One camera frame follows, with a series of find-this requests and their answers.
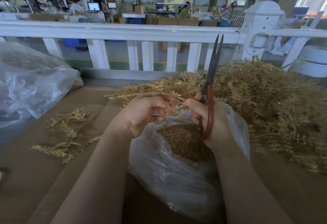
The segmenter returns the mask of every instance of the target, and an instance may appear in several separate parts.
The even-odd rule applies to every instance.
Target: green shirt
[[[188,11],[186,8],[182,9],[177,16],[178,19],[186,19],[188,18]]]

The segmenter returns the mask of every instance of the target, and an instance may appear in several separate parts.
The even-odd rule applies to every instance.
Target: white monitor
[[[100,11],[99,4],[98,3],[88,3],[90,11]]]
[[[109,8],[116,8],[116,3],[108,3]]]

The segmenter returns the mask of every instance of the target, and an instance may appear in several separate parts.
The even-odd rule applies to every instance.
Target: fingernail
[[[192,99],[186,99],[186,105],[187,106],[190,106],[192,104]]]

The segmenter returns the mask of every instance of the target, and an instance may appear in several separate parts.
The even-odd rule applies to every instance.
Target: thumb
[[[203,118],[208,118],[208,107],[205,106],[204,104],[198,102],[197,100],[189,98],[186,100],[186,105],[191,110],[201,115]]]

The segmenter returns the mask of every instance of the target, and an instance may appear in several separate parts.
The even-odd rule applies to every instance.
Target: green floor
[[[79,68],[93,68],[91,60],[66,60],[66,63],[71,67],[79,69]],[[129,70],[129,63],[127,61],[109,61],[110,69],[112,70]],[[186,71],[186,64],[178,64],[176,65],[177,72]],[[204,65],[199,65],[198,69],[203,70]],[[165,72],[166,71],[166,63],[154,63],[154,70],[156,72]],[[143,70],[143,63],[139,63],[139,70]]]

